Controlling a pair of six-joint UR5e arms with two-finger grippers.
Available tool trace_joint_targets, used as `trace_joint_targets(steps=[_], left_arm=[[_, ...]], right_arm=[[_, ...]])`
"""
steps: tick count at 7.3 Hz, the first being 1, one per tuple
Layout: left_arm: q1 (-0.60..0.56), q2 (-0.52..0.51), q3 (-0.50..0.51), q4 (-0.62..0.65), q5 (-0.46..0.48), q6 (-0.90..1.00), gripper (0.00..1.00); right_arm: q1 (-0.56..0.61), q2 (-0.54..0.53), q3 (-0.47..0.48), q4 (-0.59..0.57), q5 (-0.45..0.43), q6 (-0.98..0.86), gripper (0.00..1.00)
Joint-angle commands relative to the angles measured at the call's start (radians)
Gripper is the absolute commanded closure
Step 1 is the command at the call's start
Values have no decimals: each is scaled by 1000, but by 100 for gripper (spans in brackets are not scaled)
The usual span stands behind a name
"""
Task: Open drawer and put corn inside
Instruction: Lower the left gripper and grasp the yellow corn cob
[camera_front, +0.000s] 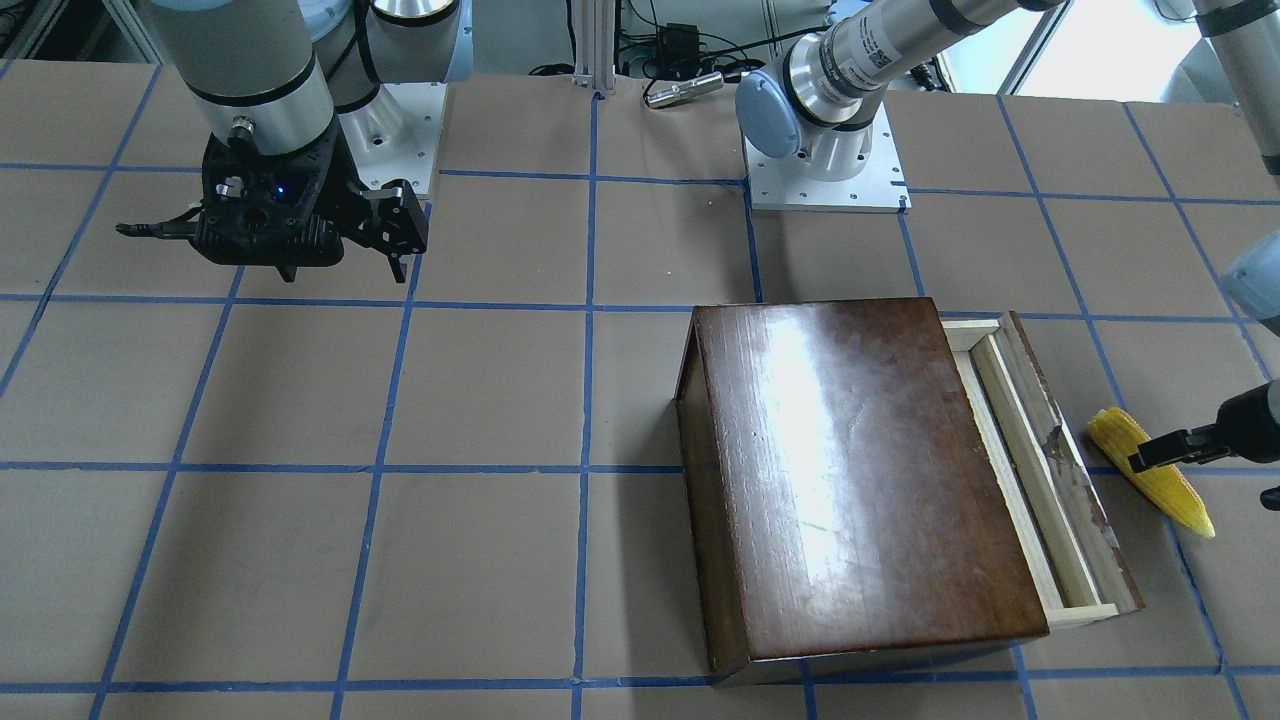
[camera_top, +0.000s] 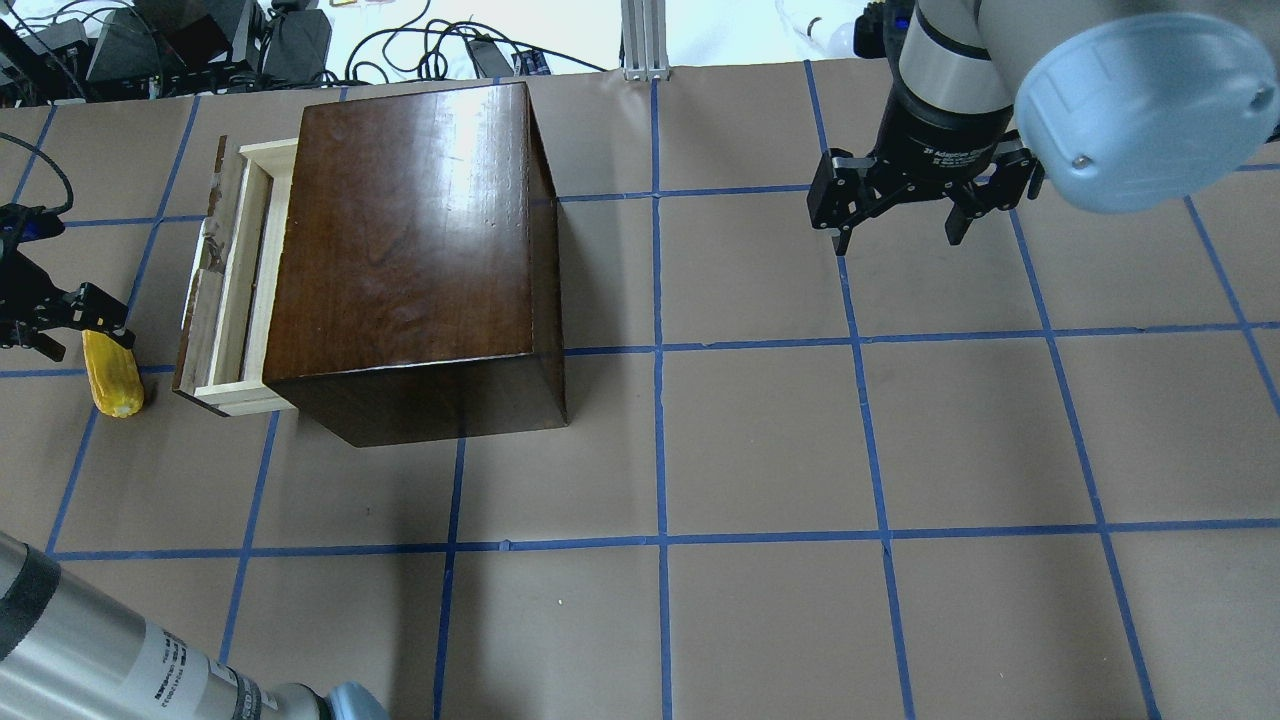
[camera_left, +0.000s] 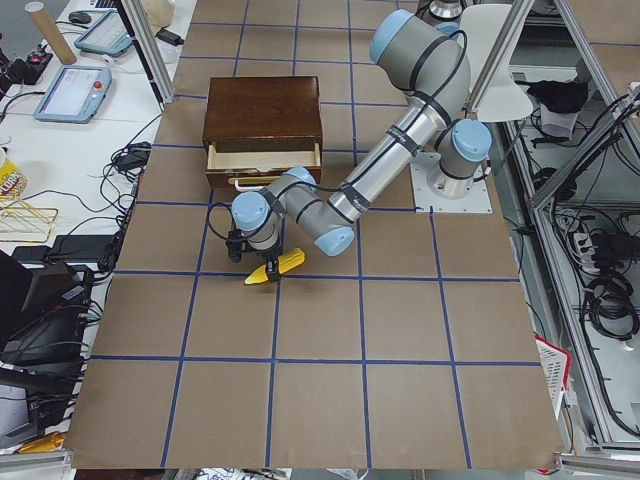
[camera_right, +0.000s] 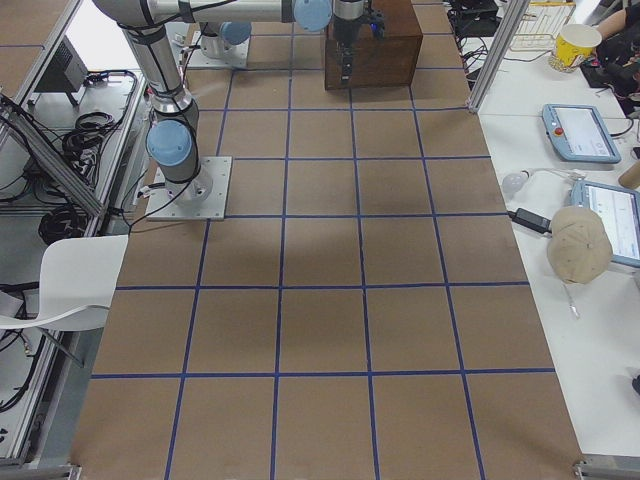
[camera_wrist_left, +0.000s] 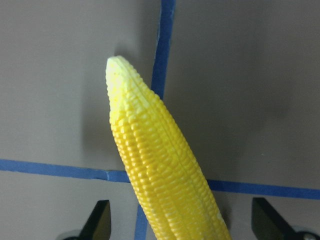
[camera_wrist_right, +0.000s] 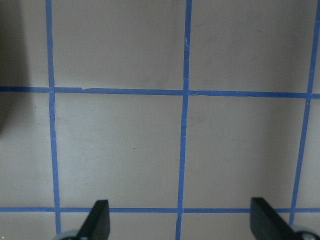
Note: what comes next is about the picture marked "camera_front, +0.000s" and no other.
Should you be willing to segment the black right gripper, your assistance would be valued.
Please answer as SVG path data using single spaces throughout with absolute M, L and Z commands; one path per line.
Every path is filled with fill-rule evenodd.
M 340 135 L 321 135 L 308 150 L 325 161 L 312 211 L 300 232 L 303 251 L 337 251 L 349 240 L 387 259 L 397 284 L 407 282 L 410 259 L 428 250 L 429 220 L 410 179 L 392 179 L 369 188 L 360 179 L 348 145 Z M 202 205 L 192 205 L 172 219 L 155 223 L 116 223 L 128 238 L 189 242 L 195 240 Z

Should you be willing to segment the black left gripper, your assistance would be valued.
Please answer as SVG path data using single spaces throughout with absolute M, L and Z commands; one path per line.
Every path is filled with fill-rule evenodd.
M 1248 389 L 1224 401 L 1213 427 L 1180 429 L 1147 439 L 1128 456 L 1129 468 L 1143 473 L 1179 462 L 1207 464 L 1228 452 L 1257 464 L 1279 460 L 1279 380 Z M 1280 510 L 1280 487 L 1260 493 L 1268 511 Z

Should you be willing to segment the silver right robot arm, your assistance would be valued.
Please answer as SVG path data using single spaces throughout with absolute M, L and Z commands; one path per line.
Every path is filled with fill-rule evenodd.
M 426 251 L 426 186 L 396 176 L 426 138 L 393 94 L 467 79 L 470 1 L 145 1 L 141 15 L 204 114 L 201 199 L 166 222 L 116 225 L 187 242 L 285 282 L 347 243 L 397 283 Z

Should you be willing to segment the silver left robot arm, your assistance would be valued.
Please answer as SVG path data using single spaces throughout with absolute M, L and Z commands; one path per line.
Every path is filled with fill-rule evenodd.
M 1055 1 L 870 1 L 832 26 L 803 35 L 782 58 L 745 76 L 735 111 L 745 140 L 769 158 L 810 154 L 817 140 L 858 131 L 883 87 L 909 68 L 1015 12 L 1047 13 Z M 1277 174 L 1277 4 L 1198 1 L 1194 23 L 1212 47 L 1270 176 Z M 1121 452 L 1138 479 L 1178 464 L 1235 456 L 1277 461 L 1277 382 L 1224 401 L 1206 427 L 1174 430 Z

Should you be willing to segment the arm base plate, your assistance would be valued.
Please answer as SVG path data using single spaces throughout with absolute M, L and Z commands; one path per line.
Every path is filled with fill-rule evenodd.
M 367 187 L 408 181 L 420 200 L 431 199 L 448 95 L 444 83 L 383 85 L 370 102 L 338 115 Z
M 863 100 L 870 123 L 854 131 L 805 136 L 800 152 L 767 156 L 751 140 L 742 147 L 751 204 L 767 211 L 905 213 L 913 201 L 881 90 Z

